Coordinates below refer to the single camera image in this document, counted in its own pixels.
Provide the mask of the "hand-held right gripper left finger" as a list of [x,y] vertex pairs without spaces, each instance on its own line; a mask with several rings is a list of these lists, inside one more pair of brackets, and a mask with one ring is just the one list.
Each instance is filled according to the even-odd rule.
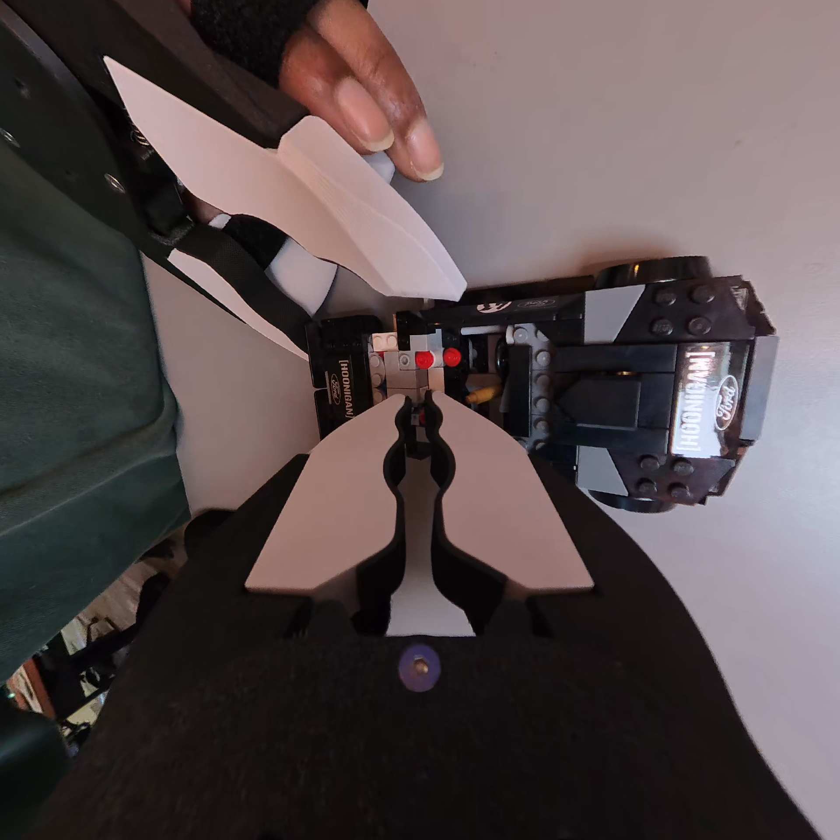
[[314,595],[396,545],[411,403],[394,395],[309,454],[248,575],[260,594]]

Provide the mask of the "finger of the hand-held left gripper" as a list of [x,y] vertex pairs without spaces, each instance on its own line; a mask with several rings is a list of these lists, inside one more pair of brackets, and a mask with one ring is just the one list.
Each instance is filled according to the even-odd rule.
[[171,266],[269,341],[308,359],[311,318],[223,229],[196,225],[173,248]]
[[264,148],[107,57],[131,120],[184,187],[258,217],[391,298],[458,300],[466,279],[418,213],[326,122]]

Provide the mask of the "black lego car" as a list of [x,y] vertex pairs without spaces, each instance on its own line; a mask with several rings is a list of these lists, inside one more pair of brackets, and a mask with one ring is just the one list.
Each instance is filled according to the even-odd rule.
[[325,438],[388,396],[413,403],[406,455],[431,455],[443,392],[602,504],[639,513],[721,496],[760,438],[780,338],[753,285],[708,258],[468,289],[306,330]]

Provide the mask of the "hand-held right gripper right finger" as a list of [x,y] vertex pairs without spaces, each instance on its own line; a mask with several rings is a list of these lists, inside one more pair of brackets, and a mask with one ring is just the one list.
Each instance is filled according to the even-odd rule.
[[451,602],[589,592],[590,572],[524,447],[442,392],[426,397],[433,445],[432,564]]

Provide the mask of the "person's left hand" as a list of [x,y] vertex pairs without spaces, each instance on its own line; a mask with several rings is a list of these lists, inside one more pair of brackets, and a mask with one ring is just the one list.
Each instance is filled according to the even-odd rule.
[[443,173],[444,156],[413,80],[362,3],[316,3],[287,43],[278,81],[360,154],[386,153],[414,182]]

